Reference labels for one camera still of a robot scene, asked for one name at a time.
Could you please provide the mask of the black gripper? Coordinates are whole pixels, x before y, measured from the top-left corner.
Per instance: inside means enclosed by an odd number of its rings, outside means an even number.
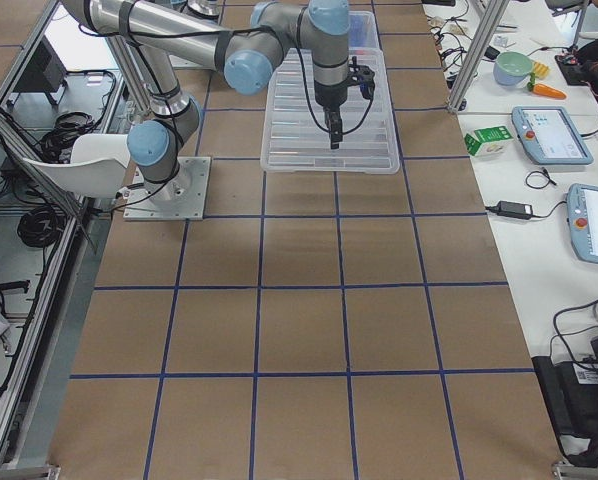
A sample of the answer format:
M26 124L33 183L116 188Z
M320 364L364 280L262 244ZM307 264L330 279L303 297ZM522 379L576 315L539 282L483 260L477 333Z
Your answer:
M348 86L341 82L335 85L314 83L315 100L324 112L324 121L329 135L330 149L336 150L342 141L342 119L340 107L347 101Z

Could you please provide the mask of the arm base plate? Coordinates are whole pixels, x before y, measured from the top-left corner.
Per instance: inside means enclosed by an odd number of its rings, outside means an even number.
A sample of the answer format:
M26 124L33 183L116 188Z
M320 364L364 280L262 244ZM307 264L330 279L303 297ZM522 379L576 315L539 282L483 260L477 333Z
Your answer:
M178 162L178 174L153 196L150 196L150 193L157 190L159 186L146 183L139 168L136 168L132 183L142 183L142 186L131 189L126 196L130 206L124 209L125 220L198 221L203 219L211 158L180 156Z

